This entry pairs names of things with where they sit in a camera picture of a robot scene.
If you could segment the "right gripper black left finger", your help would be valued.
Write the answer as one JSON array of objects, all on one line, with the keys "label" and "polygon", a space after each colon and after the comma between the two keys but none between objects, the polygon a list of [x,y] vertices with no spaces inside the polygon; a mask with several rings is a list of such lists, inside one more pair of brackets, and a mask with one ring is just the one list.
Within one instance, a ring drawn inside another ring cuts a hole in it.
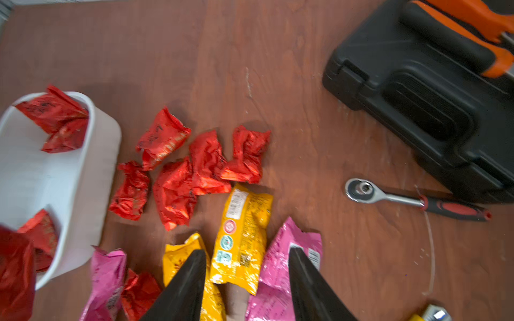
[{"label": "right gripper black left finger", "polygon": [[141,321],[199,321],[205,280],[206,254],[203,250],[195,250],[142,316]]}]

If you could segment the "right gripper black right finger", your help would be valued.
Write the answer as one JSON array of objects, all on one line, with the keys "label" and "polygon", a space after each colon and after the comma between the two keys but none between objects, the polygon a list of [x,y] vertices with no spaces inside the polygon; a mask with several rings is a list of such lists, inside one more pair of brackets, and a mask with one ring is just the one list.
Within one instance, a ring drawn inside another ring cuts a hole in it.
[{"label": "right gripper black right finger", "polygon": [[290,249],[288,265],[295,320],[357,320],[301,248]]}]

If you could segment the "pink tea bag with barcode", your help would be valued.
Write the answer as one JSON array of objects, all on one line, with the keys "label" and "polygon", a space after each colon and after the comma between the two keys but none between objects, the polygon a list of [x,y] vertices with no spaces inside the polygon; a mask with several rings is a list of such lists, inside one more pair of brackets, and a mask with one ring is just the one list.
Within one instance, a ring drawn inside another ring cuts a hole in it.
[{"label": "pink tea bag with barcode", "polygon": [[269,246],[260,269],[258,291],[251,295],[246,320],[294,320],[289,280],[290,248],[299,247],[320,268],[323,243],[318,233],[302,231],[288,217]]}]

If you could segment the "small red tea bag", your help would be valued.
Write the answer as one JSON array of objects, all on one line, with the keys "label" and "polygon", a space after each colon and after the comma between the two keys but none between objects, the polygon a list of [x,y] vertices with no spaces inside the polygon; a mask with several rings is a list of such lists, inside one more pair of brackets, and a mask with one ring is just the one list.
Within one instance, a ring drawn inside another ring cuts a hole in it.
[{"label": "small red tea bag", "polygon": [[121,294],[121,304],[127,320],[138,321],[155,303],[162,289],[154,276],[127,270],[127,279]]}]

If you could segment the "small yellow tea bag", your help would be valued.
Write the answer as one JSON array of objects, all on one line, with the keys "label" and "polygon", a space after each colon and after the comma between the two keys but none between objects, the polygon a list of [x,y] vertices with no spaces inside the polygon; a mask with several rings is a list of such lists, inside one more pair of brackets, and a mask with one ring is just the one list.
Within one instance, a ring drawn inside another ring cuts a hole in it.
[{"label": "small yellow tea bag", "polygon": [[178,245],[167,244],[163,255],[163,284],[167,286],[194,250],[206,254],[206,281],[203,290],[200,320],[226,320],[226,310],[218,287],[211,282],[211,259],[201,235],[196,232]]}]

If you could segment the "large yellow tea bag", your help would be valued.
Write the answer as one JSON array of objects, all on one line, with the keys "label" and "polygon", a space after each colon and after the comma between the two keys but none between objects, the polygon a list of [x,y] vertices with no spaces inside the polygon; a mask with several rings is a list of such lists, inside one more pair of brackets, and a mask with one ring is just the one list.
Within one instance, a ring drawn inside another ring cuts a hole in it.
[{"label": "large yellow tea bag", "polygon": [[239,184],[232,188],[211,259],[213,283],[234,284],[256,295],[272,207],[272,195],[253,193]]}]

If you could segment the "white plastic storage box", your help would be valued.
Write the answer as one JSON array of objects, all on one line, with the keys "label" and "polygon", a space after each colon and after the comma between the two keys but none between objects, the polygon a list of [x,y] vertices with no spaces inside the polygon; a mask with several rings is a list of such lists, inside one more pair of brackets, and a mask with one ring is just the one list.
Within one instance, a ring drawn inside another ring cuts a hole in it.
[{"label": "white plastic storage box", "polygon": [[74,151],[41,151],[48,135],[14,106],[1,118],[1,224],[17,230],[45,209],[58,234],[37,290],[85,264],[99,245],[122,139],[118,122],[88,96],[68,96],[90,115],[84,143]]}]

